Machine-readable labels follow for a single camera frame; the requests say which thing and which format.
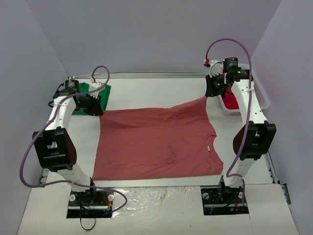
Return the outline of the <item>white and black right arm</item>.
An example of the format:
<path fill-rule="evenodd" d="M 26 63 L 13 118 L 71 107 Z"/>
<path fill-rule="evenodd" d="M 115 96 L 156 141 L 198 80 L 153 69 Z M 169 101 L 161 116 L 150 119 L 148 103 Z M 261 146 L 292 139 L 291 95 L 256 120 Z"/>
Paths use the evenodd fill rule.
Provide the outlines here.
<path fill-rule="evenodd" d="M 261 109 L 250 70 L 239 67 L 236 57 L 222 62 L 206 59 L 204 65 L 209 68 L 209 75 L 205 77 L 206 97 L 224 96 L 231 92 L 243 121 L 242 128 L 233 139 L 236 157 L 217 189 L 218 199 L 228 202 L 234 195 L 243 197 L 244 178 L 251 166 L 268 152 L 276 134 L 276 125 L 269 123 Z"/>

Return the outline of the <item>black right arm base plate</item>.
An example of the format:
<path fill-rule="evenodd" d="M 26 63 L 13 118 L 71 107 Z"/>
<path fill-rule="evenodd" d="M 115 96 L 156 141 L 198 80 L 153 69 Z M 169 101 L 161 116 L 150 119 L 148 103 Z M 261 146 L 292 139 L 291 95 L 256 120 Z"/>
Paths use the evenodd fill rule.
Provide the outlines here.
<path fill-rule="evenodd" d="M 249 214 L 241 187 L 201 187 L 201 198 L 205 216 Z"/>

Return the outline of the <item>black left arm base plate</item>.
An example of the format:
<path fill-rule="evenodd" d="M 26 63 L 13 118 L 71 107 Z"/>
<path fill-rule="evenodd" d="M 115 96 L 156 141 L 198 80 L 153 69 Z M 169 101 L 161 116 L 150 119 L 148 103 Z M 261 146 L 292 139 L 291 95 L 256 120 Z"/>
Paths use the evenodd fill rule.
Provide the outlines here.
<path fill-rule="evenodd" d="M 67 218 L 111 218 L 114 195 L 111 190 L 94 194 L 70 192 Z"/>

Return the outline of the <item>salmon pink t-shirt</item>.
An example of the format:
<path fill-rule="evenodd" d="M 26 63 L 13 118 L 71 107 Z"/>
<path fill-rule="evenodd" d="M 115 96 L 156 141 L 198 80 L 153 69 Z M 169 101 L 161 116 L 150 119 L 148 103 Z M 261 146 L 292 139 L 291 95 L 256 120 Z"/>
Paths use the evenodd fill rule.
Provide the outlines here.
<path fill-rule="evenodd" d="M 93 179 L 148 180 L 219 175 L 206 97 L 171 108 L 106 111 Z"/>

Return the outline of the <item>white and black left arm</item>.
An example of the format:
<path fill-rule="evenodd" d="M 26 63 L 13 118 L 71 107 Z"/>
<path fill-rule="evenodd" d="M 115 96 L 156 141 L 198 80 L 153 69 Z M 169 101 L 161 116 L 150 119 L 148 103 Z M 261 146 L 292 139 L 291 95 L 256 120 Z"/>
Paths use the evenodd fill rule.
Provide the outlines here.
<path fill-rule="evenodd" d="M 98 191 L 91 177 L 77 163 L 77 151 L 69 136 L 68 126 L 72 113 L 83 110 L 89 116 L 101 116 L 100 92 L 105 89 L 101 82 L 91 80 L 86 92 L 80 91 L 79 81 L 70 77 L 56 90 L 50 103 L 52 112 L 48 126 L 42 133 L 34 132 L 34 147 L 40 166 L 62 176 L 82 201 L 92 205 L 98 200 Z"/>

